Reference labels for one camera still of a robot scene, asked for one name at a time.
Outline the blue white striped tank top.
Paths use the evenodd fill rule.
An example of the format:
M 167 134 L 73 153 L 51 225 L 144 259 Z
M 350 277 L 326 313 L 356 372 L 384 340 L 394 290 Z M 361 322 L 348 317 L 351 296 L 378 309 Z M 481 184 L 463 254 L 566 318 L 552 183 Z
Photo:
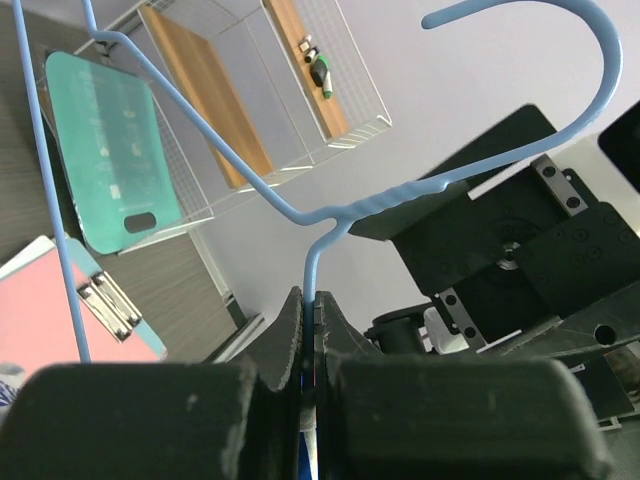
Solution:
M 26 379 L 25 370 L 11 362 L 0 365 L 0 419 L 4 421 Z

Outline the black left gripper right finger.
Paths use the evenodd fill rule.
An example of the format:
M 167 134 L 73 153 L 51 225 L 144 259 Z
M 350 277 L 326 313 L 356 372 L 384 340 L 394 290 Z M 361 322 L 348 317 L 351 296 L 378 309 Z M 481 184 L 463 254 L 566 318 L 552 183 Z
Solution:
M 333 295 L 313 307 L 323 479 L 605 479 L 588 397 L 545 358 L 385 355 Z

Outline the blue wire hanger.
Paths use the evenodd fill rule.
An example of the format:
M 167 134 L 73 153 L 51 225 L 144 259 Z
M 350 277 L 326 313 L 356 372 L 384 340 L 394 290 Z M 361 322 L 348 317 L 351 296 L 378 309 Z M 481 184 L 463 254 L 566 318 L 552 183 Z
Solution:
M 97 41 L 122 44 L 136 58 L 141 66 L 152 76 L 161 88 L 177 104 L 194 126 L 221 151 L 223 156 L 245 177 L 254 190 L 275 210 L 292 223 L 299 226 L 311 226 L 327 220 L 334 220 L 335 227 L 316 240 L 310 247 L 305 260 L 303 278 L 303 360 L 311 362 L 313 357 L 313 320 L 311 318 L 315 300 L 317 267 L 321 255 L 336 241 L 346 235 L 351 226 L 368 216 L 382 213 L 406 202 L 416 200 L 424 195 L 440 193 L 455 182 L 468 179 L 499 167 L 514 164 L 527 158 L 545 153 L 574 138 L 589 126 L 606 108 L 614 95 L 620 81 L 623 68 L 623 49 L 618 31 L 610 17 L 593 1 L 558 1 L 556 7 L 567 10 L 578 16 L 592 31 L 599 44 L 603 58 L 601 84 L 595 97 L 573 122 L 564 129 L 523 147 L 507 151 L 484 160 L 479 160 L 465 167 L 449 170 L 420 181 L 409 181 L 386 191 L 371 195 L 348 205 L 328 205 L 310 212 L 295 209 L 279 194 L 273 191 L 219 136 L 204 120 L 186 98 L 169 82 L 169 80 L 151 63 L 143 52 L 126 35 L 98 28 L 91 2 L 83 2 L 88 35 Z M 51 170 L 50 157 L 46 145 L 46 136 L 40 113 L 40 102 L 37 94 L 36 80 L 32 65 L 28 34 L 25 25 L 22 4 L 12 4 L 14 22 L 18 37 L 21 61 L 24 72 L 26 92 L 29 101 L 33 131 L 42 172 L 48 210 L 52 222 L 58 256 L 61 264 L 64 284 L 67 292 L 79 360 L 88 363 L 91 360 L 84 322 L 75 292 L 74 275 L 71 260 L 64 242 L 64 226 L 61 219 L 57 191 Z

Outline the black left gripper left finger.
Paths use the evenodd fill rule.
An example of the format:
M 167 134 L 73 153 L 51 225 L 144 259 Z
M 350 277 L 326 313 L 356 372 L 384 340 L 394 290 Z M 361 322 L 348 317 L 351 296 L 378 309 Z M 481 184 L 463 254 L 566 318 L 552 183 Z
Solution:
M 5 479 L 293 479 L 302 294 L 223 363 L 56 365 L 1 429 Z

